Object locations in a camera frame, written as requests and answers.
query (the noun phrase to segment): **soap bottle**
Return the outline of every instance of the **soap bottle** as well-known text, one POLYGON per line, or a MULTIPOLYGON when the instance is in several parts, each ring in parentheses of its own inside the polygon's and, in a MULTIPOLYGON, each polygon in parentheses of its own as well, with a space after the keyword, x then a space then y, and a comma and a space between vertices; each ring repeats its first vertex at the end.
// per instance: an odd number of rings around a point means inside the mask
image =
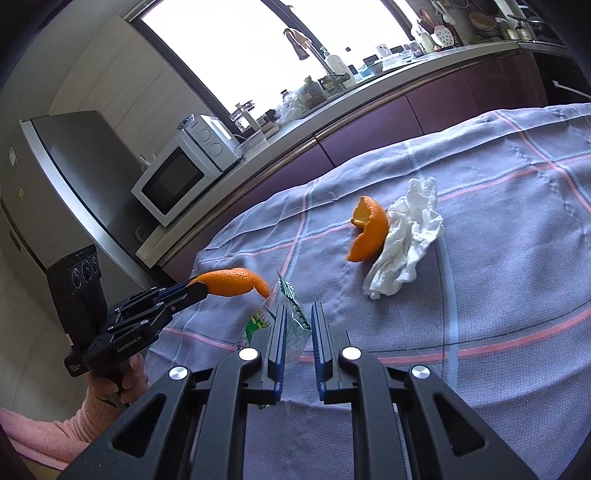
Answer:
POLYGON ((353 75, 351 69, 347 65, 345 65, 345 62, 338 55, 331 55, 325 50, 324 56, 326 63, 337 75, 343 75, 345 73, 349 74, 350 79, 346 82, 343 82, 343 86, 345 88, 350 88, 357 84, 357 80, 355 80, 355 75, 353 75))

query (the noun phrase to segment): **orange peel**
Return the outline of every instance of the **orange peel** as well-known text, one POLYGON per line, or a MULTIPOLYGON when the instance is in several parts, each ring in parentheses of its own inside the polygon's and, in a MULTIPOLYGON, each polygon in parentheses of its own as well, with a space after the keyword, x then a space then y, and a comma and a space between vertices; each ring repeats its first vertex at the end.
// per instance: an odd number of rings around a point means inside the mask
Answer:
POLYGON ((360 197, 351 223, 363 232, 353 242, 347 260, 362 262, 382 251, 388 235, 388 216, 378 202, 371 197, 360 197))
POLYGON ((243 295, 253 288, 266 299, 271 295, 267 282, 247 268, 231 268, 230 270, 207 272, 194 278, 189 285, 198 281, 207 285, 210 294, 222 297, 243 295))

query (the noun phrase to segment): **hand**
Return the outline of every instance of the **hand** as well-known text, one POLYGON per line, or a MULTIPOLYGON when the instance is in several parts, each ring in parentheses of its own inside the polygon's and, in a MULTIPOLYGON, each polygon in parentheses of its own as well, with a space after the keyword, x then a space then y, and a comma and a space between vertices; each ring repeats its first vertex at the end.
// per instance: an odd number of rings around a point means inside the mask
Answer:
MULTIPOLYGON (((148 389, 148 376, 144 372, 144 357, 136 353, 129 360, 129 370, 123 375, 121 394, 123 403, 133 403, 148 389)), ((88 389, 97 398, 108 400, 109 395, 117 393, 117 385, 111 380, 92 372, 84 374, 88 389)))

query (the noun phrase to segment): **kitchen faucet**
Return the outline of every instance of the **kitchen faucet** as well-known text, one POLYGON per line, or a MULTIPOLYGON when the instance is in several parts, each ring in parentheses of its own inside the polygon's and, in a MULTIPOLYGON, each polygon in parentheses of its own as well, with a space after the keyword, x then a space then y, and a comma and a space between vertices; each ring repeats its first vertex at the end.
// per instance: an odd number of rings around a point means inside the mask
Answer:
POLYGON ((291 43, 291 45, 294 47, 295 53, 297 54, 297 56, 300 60, 305 60, 308 57, 310 57, 310 55, 305 50, 305 49, 308 49, 310 52, 312 52, 312 55, 314 57, 316 57, 316 60, 318 60, 320 62, 320 64, 322 65, 322 68, 325 69, 326 73, 330 77, 330 80, 332 80, 332 82, 335 86, 335 89, 338 92, 345 90, 345 86, 343 85, 342 82, 346 81, 348 79, 342 80, 342 79, 337 78, 338 76, 342 77, 342 75, 337 75, 330 68, 330 66, 326 63, 326 60, 324 59, 324 57, 320 54, 320 52, 318 50, 316 50, 314 45, 312 45, 312 42, 309 38, 307 38, 301 32, 298 32, 297 30, 293 30, 291 28, 286 28, 283 31, 283 34, 285 35, 287 40, 291 43))

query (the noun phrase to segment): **metal screw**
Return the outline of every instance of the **metal screw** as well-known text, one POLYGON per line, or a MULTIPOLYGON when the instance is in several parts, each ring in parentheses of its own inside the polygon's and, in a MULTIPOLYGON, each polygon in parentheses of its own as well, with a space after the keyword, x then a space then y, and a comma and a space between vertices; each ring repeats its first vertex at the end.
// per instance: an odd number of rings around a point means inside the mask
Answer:
POLYGON ((429 369, 424 365, 415 365, 411 370, 411 373, 417 378, 427 378, 429 375, 431 375, 429 369))
POLYGON ((189 374, 189 370, 185 367, 174 367, 168 372, 168 376, 173 380, 182 380, 189 374))
POLYGON ((361 350, 355 346, 348 346, 343 348, 341 355, 343 355, 347 360, 357 360, 361 357, 361 350))
POLYGON ((240 350, 240 353, 238 353, 238 356, 245 362, 248 362, 250 360, 254 360, 258 356, 258 350, 256 348, 250 347, 243 348, 240 350))

